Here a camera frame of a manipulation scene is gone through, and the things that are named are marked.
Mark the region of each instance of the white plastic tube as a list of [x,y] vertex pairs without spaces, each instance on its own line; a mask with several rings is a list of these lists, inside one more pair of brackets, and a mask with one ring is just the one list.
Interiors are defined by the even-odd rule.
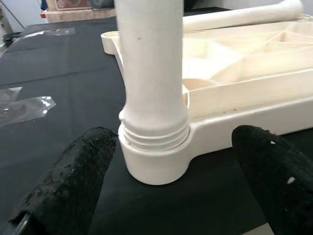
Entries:
[[126,104],[123,135],[133,148],[173,149],[188,136],[182,93],[182,0],[116,0]]
[[302,12],[300,0],[284,0],[274,5],[187,16],[183,18],[183,31],[295,21]]

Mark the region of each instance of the black cloth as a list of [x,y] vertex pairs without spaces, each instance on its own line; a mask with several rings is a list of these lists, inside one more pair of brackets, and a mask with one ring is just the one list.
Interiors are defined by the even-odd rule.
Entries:
[[[117,30],[115,18],[33,25],[23,33],[72,27],[73,35],[17,41],[0,59],[0,89],[23,86],[19,100],[49,95],[56,102],[44,118],[0,128],[0,233],[69,143],[89,128],[117,132],[120,124],[124,83],[100,38]],[[306,130],[288,139],[310,155],[312,136]],[[238,235],[265,222],[231,149],[195,158],[182,178],[156,187],[128,173],[118,144],[89,234]]]

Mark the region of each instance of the white plastic part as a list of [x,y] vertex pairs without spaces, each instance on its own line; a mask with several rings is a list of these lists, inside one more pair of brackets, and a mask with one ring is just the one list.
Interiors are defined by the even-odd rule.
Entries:
[[119,139],[139,181],[175,181],[194,157],[231,147],[238,125],[313,127],[312,18],[183,35],[182,0],[115,4],[120,32],[101,37],[123,74]]
[[297,20],[303,12],[300,0],[284,0],[275,5],[252,7],[184,17],[184,32],[239,25]]

